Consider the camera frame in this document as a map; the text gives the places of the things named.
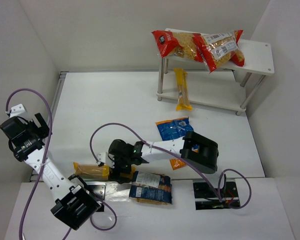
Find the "dark blue pasta bag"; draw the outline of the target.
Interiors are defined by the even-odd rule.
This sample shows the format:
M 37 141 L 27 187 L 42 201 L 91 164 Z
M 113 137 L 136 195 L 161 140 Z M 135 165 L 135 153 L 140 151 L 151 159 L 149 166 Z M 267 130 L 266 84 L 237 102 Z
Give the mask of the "dark blue pasta bag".
M 136 171 L 132 177 L 128 197 L 138 203 L 171 205 L 171 178 L 164 174 Z

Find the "small yellow spaghetti bag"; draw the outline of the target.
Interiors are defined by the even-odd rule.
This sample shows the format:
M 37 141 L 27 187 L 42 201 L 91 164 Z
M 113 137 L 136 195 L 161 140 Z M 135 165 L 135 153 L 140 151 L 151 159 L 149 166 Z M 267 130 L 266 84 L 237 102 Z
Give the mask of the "small yellow spaghetti bag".
M 193 108 L 188 98 L 188 88 L 187 88 L 188 73 L 183 68 L 174 68 L 173 71 L 176 76 L 176 84 L 177 84 L 176 111 L 180 111 L 180 110 L 192 111 Z

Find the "red pasta bag left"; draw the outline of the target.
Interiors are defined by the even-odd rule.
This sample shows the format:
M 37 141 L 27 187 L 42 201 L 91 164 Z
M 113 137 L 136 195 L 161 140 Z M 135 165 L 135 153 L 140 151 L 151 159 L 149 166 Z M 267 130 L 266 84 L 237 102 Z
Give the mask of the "red pasta bag left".
M 200 33 L 167 30 L 155 30 L 151 33 L 162 58 L 177 56 L 199 63 L 204 62 L 193 39 L 194 37 L 201 36 Z

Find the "white two-tier shelf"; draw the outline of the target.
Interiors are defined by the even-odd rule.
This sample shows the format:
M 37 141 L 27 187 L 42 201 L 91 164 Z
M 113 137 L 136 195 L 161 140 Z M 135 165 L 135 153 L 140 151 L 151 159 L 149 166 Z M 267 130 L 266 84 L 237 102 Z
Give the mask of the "white two-tier shelf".
M 196 62 L 175 55 L 161 57 L 159 52 L 158 101 L 163 98 L 178 100 L 174 68 L 181 68 L 187 72 L 190 104 L 231 110 L 237 115 L 244 113 L 262 82 L 273 75 L 275 69 L 269 43 L 240 37 L 238 47 L 245 58 L 244 66 L 228 61 L 213 72 L 209 71 L 205 61 Z

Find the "blue orange pasta bag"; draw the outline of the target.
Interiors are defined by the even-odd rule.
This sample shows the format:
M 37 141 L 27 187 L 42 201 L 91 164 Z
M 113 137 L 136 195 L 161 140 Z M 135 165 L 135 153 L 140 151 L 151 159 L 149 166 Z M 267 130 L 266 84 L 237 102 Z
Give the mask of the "blue orange pasta bag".
M 187 132 L 193 132 L 189 117 L 157 121 L 156 127 L 163 141 L 175 140 L 184 137 Z

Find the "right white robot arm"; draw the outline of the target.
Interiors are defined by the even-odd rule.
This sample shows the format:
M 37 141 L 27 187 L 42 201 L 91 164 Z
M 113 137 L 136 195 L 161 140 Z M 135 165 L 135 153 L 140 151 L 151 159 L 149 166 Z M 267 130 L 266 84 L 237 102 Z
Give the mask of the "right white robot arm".
M 181 160 L 202 174 L 216 173 L 218 144 L 194 131 L 185 136 L 165 141 L 137 141 L 129 144 L 121 139 L 111 143 L 107 157 L 113 165 L 109 169 L 108 179 L 120 184 L 132 180 L 133 166 L 148 165 L 170 159 Z

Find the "red pasta bag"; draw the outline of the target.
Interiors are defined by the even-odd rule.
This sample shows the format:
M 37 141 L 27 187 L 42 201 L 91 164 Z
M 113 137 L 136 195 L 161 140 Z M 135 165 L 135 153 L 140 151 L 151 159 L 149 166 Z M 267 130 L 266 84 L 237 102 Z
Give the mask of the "red pasta bag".
M 243 30 L 232 30 L 224 33 L 214 33 L 194 36 L 193 42 L 201 53 L 210 72 L 215 71 L 229 61 L 243 67 L 245 57 L 238 42 Z
M 177 56 L 199 63 L 204 62 L 193 39 L 194 37 L 201 36 L 200 33 L 167 30 L 155 30 L 151 33 L 162 58 Z

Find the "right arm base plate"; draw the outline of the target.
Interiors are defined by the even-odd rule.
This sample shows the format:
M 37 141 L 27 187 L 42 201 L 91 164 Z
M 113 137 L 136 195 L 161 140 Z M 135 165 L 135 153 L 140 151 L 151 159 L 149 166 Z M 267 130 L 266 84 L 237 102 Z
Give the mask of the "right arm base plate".
M 238 208 L 241 206 L 237 185 L 234 179 L 227 180 L 220 189 L 221 200 L 203 180 L 193 181 L 195 209 L 199 210 L 223 210 L 230 206 Z

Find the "red pasta bag right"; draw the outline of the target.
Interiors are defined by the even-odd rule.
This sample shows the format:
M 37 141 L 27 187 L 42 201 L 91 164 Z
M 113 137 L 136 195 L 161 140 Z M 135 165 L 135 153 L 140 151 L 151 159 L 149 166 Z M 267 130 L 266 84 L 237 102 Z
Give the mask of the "red pasta bag right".
M 210 72 L 215 71 L 229 61 L 243 67 L 245 57 L 238 42 L 243 30 L 232 30 L 224 33 L 214 33 L 194 36 L 193 42 L 201 53 Z

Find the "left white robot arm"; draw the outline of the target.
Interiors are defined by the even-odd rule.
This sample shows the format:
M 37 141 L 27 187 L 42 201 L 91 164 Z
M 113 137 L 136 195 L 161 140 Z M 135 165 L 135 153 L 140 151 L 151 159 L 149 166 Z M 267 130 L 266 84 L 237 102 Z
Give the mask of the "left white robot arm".
M 8 137 L 13 156 L 30 166 L 49 188 L 55 206 L 51 213 L 73 230 L 78 230 L 98 209 L 97 196 L 76 175 L 66 178 L 55 166 L 45 146 L 50 128 L 40 113 L 35 114 L 39 126 L 30 118 L 23 104 L 8 111 L 8 120 L 0 129 Z

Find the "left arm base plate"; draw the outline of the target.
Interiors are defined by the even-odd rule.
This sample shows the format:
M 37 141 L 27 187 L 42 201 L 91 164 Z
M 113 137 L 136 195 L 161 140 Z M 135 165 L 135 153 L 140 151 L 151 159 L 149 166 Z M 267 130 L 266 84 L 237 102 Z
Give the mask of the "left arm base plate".
M 106 183 L 100 181 L 87 181 L 86 183 L 87 188 L 94 192 L 94 194 L 101 200 L 105 199 L 106 195 Z

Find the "large yellow spaghetti bag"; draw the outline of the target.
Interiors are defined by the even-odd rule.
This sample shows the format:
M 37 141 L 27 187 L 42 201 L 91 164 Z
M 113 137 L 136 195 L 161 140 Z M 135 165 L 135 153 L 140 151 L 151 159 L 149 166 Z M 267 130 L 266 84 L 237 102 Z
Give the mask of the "large yellow spaghetti bag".
M 84 180 L 89 181 L 109 181 L 109 173 L 110 167 L 107 165 L 98 166 L 97 164 L 80 164 L 77 162 L 73 162 L 73 167 L 75 174 L 83 178 Z M 122 168 L 116 169 L 121 173 L 129 174 L 131 172 L 131 168 L 128 171 L 123 170 Z

